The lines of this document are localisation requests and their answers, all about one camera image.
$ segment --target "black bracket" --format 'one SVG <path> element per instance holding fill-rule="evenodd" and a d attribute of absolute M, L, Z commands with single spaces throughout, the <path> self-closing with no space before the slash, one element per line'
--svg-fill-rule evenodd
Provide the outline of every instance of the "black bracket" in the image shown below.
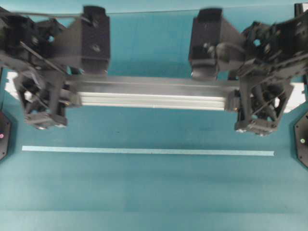
<path fill-rule="evenodd" d="M 0 111 L 0 160 L 3 159 L 8 151 L 8 143 L 11 131 L 11 122 Z"/>
<path fill-rule="evenodd" d="M 303 3 L 295 3 L 294 4 L 294 16 L 298 17 L 303 12 L 304 12 Z M 303 75 L 303 82 L 308 90 L 308 76 L 307 75 Z"/>
<path fill-rule="evenodd" d="M 308 167 L 308 113 L 294 126 L 297 158 Z"/>

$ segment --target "teal table surface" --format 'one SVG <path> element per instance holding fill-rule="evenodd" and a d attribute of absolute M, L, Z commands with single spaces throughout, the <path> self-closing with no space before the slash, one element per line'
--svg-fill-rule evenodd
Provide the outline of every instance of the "teal table surface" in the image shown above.
<path fill-rule="evenodd" d="M 203 2 L 128 2 L 89 2 L 110 7 L 109 74 L 189 78 L 192 20 Z M 293 1 L 236 2 L 240 7 L 226 0 L 204 5 L 225 6 L 225 17 L 240 31 L 254 20 L 271 24 L 294 16 Z M 82 4 L 0 5 L 76 13 Z M 296 158 L 293 131 L 307 103 L 285 114 L 267 137 L 234 132 L 236 114 L 227 112 L 94 106 L 67 109 L 67 128 L 41 131 L 23 122 L 19 102 L 4 92 L 4 77 L 0 101 L 13 127 L 0 162 L 0 231 L 308 230 L 308 169 Z M 28 152 L 24 145 L 261 150 L 274 156 Z"/>

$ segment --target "black mount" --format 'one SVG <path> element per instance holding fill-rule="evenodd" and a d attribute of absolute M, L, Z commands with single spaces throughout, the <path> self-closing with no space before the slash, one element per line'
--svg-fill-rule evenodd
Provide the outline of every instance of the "black mount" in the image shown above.
<path fill-rule="evenodd" d="M 8 152 L 10 132 L 11 122 L 0 111 L 0 160 L 3 159 Z"/>
<path fill-rule="evenodd" d="M 240 89 L 229 95 L 227 111 L 238 114 L 235 130 L 268 135 L 277 130 L 291 96 L 294 76 L 308 71 L 308 12 L 273 25 L 253 22 L 242 33 L 222 9 L 202 9 L 193 20 L 189 61 L 192 78 L 216 80 L 221 71 Z"/>
<path fill-rule="evenodd" d="M 26 123 L 38 129 L 67 125 L 65 109 L 81 100 L 66 78 L 106 74 L 109 27 L 102 7 L 84 6 L 67 28 L 54 16 L 34 22 L 0 7 L 0 62 L 18 73 L 14 85 Z"/>
<path fill-rule="evenodd" d="M 297 158 L 308 167 L 308 113 L 294 126 Z"/>

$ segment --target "screw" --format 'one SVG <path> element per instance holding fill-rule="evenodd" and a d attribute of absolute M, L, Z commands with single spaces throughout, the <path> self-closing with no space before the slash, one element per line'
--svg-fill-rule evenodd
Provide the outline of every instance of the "screw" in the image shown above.
<path fill-rule="evenodd" d="M 33 42 L 35 45 L 37 45 L 38 42 L 39 42 L 39 40 L 38 40 L 36 37 L 32 36 L 32 42 Z"/>
<path fill-rule="evenodd" d="M 93 24 L 93 26 L 94 26 L 95 28 L 98 27 L 98 21 L 97 21 L 97 20 L 93 20 L 92 24 Z"/>
<path fill-rule="evenodd" d="M 270 44 L 266 45 L 264 48 L 264 53 L 268 53 L 270 51 Z"/>
<path fill-rule="evenodd" d="M 57 125 L 55 125 L 57 128 L 65 128 L 66 126 L 65 125 L 63 125 L 63 124 L 57 124 Z"/>
<path fill-rule="evenodd" d="M 207 50 L 208 53 L 214 53 L 215 52 L 215 47 L 214 46 L 210 46 Z"/>
<path fill-rule="evenodd" d="M 256 124 L 255 120 L 250 120 L 250 124 L 248 124 L 248 127 L 253 128 L 255 124 Z"/>
<path fill-rule="evenodd" d="M 93 45 L 92 45 L 92 49 L 93 49 L 95 52 L 100 52 L 100 51 L 101 51 L 100 46 L 97 45 L 97 44 L 93 44 Z"/>
<path fill-rule="evenodd" d="M 244 132 L 246 132 L 246 130 L 243 130 L 243 129 L 237 129 L 236 131 L 239 132 L 239 133 L 244 133 Z"/>

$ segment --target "light blue strip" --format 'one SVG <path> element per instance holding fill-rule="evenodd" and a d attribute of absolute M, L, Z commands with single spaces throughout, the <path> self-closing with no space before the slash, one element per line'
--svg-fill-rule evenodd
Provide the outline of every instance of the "light blue strip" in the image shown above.
<path fill-rule="evenodd" d="M 119 154 L 180 154 L 180 155 L 250 155 L 274 156 L 274 151 L 197 150 L 197 149 L 135 149 L 135 148 L 78 148 L 23 146 L 22 151 L 62 153 L 119 153 Z"/>

